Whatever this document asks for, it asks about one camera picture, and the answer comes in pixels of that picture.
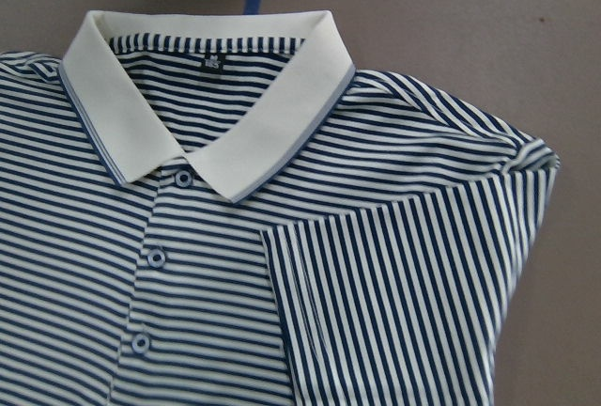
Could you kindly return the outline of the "striped navy white polo shirt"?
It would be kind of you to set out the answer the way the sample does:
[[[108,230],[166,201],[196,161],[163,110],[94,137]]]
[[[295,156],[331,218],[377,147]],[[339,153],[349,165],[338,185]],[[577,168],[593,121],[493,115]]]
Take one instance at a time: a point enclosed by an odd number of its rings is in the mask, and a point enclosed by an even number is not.
[[[5,405],[490,405],[560,167],[328,11],[1,56]]]

